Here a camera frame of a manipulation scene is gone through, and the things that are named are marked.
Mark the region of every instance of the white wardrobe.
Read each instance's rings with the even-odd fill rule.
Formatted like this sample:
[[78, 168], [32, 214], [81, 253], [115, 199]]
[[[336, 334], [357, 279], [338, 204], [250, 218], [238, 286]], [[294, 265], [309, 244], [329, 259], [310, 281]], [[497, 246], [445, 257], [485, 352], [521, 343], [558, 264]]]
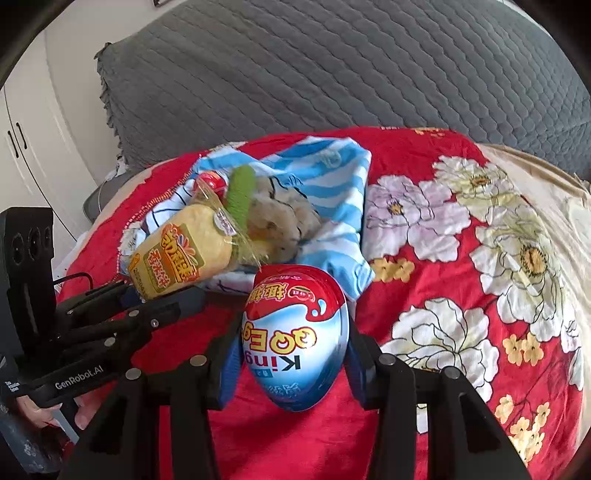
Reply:
[[53, 209], [55, 268], [90, 228], [82, 206], [96, 186], [63, 118], [41, 33], [0, 90], [0, 211]]

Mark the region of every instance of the gray quilted headboard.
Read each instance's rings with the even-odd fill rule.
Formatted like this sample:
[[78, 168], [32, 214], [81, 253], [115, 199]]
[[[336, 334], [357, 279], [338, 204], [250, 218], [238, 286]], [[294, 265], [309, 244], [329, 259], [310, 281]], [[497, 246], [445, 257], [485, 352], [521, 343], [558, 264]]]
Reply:
[[188, 0], [97, 57], [136, 166], [278, 132], [431, 126], [591, 177], [587, 90], [498, 0]]

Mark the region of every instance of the white wall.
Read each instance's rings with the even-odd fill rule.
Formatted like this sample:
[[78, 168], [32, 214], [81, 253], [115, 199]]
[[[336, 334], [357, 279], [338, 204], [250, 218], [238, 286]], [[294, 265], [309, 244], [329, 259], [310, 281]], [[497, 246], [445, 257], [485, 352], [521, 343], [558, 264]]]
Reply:
[[96, 52], [181, 3], [152, 0], [74, 0], [46, 29], [51, 80], [76, 147], [100, 183], [115, 166], [118, 138], [106, 124]]

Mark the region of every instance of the flower center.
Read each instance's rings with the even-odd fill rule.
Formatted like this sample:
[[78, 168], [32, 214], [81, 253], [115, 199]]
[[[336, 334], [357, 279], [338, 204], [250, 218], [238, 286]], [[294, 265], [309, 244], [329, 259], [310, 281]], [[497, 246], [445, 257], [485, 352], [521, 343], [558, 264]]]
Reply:
[[491, 182], [490, 178], [486, 175], [475, 175], [470, 179], [470, 184], [474, 187], [483, 187]]
[[388, 211], [392, 215], [402, 215], [404, 213], [404, 209], [402, 208], [402, 205], [400, 205], [399, 202], [391, 203], [388, 206]]
[[523, 247], [521, 265], [530, 277], [539, 277], [546, 273], [548, 264], [546, 255], [537, 247]]

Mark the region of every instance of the cabinet handle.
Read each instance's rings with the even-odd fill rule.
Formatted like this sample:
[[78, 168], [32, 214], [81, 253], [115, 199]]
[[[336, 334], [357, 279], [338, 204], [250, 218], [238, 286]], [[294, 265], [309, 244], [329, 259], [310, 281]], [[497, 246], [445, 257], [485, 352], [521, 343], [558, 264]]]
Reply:
[[25, 140], [25, 136], [22, 134], [22, 129], [20, 124], [17, 122], [18, 131], [21, 133], [22, 143], [24, 144], [25, 150], [27, 149], [27, 140]]
[[8, 131], [8, 136], [10, 137], [10, 141], [12, 142], [12, 147], [14, 148], [14, 153], [16, 153], [17, 158], [18, 158], [18, 149], [17, 149], [16, 144], [14, 143], [14, 139], [12, 137], [12, 132], [10, 130]]

